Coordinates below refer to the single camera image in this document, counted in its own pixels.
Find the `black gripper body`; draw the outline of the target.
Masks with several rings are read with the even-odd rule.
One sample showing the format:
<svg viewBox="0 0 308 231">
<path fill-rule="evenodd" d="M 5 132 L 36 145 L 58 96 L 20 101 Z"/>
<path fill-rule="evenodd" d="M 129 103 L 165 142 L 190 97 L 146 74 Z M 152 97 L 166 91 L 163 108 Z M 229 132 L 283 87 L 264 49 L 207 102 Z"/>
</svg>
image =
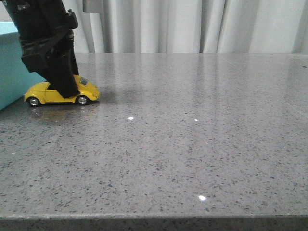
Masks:
<svg viewBox="0 0 308 231">
<path fill-rule="evenodd" d="M 47 70 L 50 54 L 74 47 L 77 18 L 61 0 L 6 0 L 4 7 L 19 32 L 22 61 L 29 72 Z"/>
</svg>

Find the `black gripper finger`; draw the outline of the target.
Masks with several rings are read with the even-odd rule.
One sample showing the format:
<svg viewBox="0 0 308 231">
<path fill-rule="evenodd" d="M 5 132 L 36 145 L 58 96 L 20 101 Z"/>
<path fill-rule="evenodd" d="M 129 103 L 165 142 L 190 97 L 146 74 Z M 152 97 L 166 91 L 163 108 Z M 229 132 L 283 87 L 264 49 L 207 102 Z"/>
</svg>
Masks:
<svg viewBox="0 0 308 231">
<path fill-rule="evenodd" d="M 47 59 L 49 82 L 63 98 L 79 94 L 71 69 L 71 48 L 55 51 Z"/>
<path fill-rule="evenodd" d="M 79 75 L 79 70 L 74 53 L 74 47 L 71 48 L 71 69 L 74 75 Z"/>
</svg>

